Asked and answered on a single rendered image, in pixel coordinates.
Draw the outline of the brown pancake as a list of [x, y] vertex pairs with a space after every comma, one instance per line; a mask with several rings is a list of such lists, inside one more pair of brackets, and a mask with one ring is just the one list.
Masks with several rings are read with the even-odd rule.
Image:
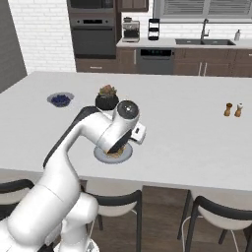
[[125, 149], [126, 147], [124, 146], [120, 148], [116, 153], [111, 153], [111, 154], [107, 153], [106, 156], [109, 158], [119, 158], [123, 154]]

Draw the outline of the grey plate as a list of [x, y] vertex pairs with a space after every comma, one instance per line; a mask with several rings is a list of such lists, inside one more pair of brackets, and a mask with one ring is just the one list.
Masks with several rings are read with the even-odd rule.
[[97, 160], [103, 163], [109, 163], [109, 164], [121, 163], [129, 159], [133, 154], [133, 148], [130, 144], [126, 144], [125, 147], [126, 149], [124, 150], [123, 154], [118, 158], [107, 157], [106, 153], [98, 147], [94, 148], [94, 156]]

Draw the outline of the black pot with plant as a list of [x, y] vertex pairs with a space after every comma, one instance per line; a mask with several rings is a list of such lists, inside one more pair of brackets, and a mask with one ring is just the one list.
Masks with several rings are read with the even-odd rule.
[[111, 85], [100, 88], [95, 98], [95, 106], [102, 110], [113, 110], [119, 102], [116, 93], [117, 89]]

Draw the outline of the black and white chair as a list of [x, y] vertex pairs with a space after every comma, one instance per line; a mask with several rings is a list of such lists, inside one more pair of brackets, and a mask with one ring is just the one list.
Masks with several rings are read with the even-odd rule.
[[[229, 221], [252, 221], [252, 211], [237, 210], [214, 203], [203, 196], [198, 196], [193, 202], [191, 216], [185, 218], [179, 229], [179, 237], [182, 239], [183, 252], [190, 252], [196, 218], [200, 218], [199, 208], [202, 208], [215, 216], [226, 218]], [[184, 237], [184, 223], [189, 222], [187, 237]]]
[[0, 221], [14, 211], [33, 186], [28, 179], [0, 183]]
[[103, 230], [103, 217], [120, 217], [133, 212], [136, 215], [136, 252], [142, 252], [142, 191], [135, 192], [122, 196], [99, 196], [90, 193], [94, 196], [99, 204], [97, 214], [98, 227]]

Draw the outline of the dark dishwasher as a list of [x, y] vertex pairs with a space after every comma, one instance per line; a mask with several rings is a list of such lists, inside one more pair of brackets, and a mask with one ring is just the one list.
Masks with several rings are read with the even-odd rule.
[[173, 48], [145, 47], [136, 52], [137, 71], [140, 74], [171, 75], [173, 61]]

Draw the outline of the brown base cupboards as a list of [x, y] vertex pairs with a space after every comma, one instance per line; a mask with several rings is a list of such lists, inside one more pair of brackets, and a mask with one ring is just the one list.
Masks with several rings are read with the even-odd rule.
[[180, 76], [252, 78], [252, 49], [176, 49], [173, 74]]
[[89, 73], [122, 73], [137, 72], [137, 50], [130, 47], [118, 47], [115, 59], [78, 59], [76, 70]]

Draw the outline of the bowl of blueberries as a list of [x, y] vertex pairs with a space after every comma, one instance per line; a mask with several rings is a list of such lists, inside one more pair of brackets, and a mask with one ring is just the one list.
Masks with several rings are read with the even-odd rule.
[[47, 101], [56, 107], [66, 107], [70, 104], [73, 98], [74, 95], [70, 93], [57, 93], [51, 94], [47, 98]]

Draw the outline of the silver coffee machine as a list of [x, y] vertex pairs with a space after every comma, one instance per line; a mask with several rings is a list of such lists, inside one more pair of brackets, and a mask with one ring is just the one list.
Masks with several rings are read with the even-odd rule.
[[123, 42], [138, 42], [140, 40], [140, 22], [125, 17], [122, 23]]

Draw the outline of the black tiered stand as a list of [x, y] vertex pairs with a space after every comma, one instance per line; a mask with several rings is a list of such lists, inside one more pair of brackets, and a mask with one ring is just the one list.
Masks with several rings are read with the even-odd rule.
[[149, 19], [148, 40], [155, 41], [159, 38], [159, 19]]

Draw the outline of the dark built-in oven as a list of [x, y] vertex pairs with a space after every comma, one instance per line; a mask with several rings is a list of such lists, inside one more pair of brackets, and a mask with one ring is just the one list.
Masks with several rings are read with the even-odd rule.
[[67, 0], [76, 58], [115, 58], [113, 4], [113, 0]]

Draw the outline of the dark sink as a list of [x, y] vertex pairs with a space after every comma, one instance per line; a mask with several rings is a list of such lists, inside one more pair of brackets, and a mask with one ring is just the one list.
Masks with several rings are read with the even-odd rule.
[[192, 44], [192, 45], [236, 45], [229, 39], [186, 39], [177, 38], [176, 44]]

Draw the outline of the grey tap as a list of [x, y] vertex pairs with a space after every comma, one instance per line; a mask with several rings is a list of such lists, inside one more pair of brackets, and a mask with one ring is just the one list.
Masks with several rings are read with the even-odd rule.
[[204, 40], [205, 37], [208, 37], [210, 34], [210, 30], [206, 31], [206, 25], [209, 22], [208, 19], [205, 19], [203, 22], [203, 27], [202, 27], [202, 31], [201, 31], [201, 40]]

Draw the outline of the window with blinds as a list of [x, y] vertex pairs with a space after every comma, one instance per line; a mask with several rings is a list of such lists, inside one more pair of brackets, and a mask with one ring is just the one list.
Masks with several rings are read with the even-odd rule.
[[252, 0], [154, 0], [159, 19], [252, 19]]

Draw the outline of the brown wall cupboard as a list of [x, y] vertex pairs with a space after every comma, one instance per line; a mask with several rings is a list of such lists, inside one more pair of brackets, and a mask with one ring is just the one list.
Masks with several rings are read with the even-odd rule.
[[148, 12], [149, 0], [118, 0], [119, 12]]

